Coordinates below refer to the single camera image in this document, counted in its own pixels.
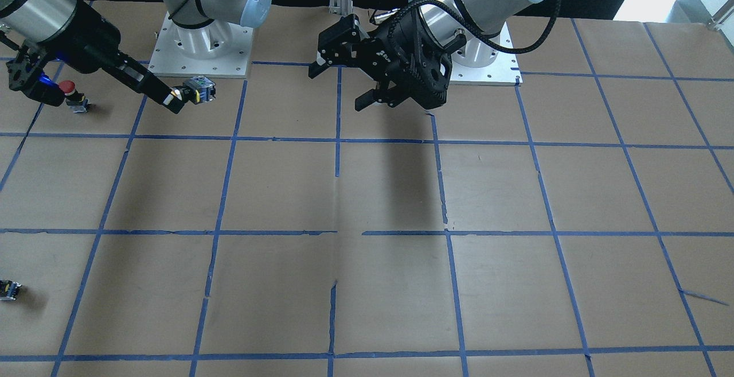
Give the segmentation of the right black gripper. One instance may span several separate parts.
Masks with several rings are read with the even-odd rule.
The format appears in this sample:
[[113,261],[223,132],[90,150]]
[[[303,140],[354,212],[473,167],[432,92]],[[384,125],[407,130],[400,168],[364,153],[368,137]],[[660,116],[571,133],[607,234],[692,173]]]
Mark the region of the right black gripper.
[[178,115],[187,103],[183,88],[170,88],[149,69],[120,50],[121,33],[99,15],[81,18],[75,34],[80,60],[75,69],[84,74],[102,69],[130,89],[147,95],[168,111]]

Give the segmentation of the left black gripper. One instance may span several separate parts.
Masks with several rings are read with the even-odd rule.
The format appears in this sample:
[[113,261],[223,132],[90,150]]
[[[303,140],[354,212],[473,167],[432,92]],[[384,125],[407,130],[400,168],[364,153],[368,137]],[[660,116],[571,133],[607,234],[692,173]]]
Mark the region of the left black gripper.
[[320,32],[309,78],[333,66],[357,67],[376,82],[354,100],[356,112],[375,103],[396,107],[409,98],[422,108],[442,107],[452,70],[449,54],[430,34],[419,8],[399,11],[369,37],[356,14],[340,18]]

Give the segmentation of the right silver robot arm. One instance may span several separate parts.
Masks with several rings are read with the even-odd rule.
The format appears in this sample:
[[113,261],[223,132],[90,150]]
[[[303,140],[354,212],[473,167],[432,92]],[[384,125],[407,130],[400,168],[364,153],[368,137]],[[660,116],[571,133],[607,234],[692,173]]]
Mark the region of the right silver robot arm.
[[103,71],[170,112],[215,100],[214,78],[247,74],[250,36],[272,0],[2,0],[8,89],[53,107],[85,112],[86,95],[45,67]]

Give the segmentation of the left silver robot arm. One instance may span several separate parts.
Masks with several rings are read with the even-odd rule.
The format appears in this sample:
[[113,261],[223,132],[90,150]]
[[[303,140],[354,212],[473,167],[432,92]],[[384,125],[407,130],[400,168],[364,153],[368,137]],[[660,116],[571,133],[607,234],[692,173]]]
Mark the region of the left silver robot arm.
[[452,74],[452,56],[470,40],[494,51],[523,55],[542,45],[559,16],[552,16],[540,37],[524,48],[499,45],[506,19],[543,0],[412,0],[380,17],[367,32],[356,14],[340,18],[320,32],[317,58],[309,66],[315,78],[333,65],[359,68],[376,84],[356,98],[356,111],[374,103],[395,107],[411,98],[425,110],[442,107]]

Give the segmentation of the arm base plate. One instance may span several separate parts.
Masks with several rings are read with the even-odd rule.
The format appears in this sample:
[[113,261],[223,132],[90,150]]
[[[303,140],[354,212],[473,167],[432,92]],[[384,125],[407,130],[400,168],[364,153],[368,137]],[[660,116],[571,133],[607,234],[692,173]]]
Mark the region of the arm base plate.
[[184,29],[163,18],[149,70],[158,77],[246,79],[255,30],[224,21]]
[[522,82],[516,55],[493,49],[477,38],[452,55],[452,85],[519,86]]

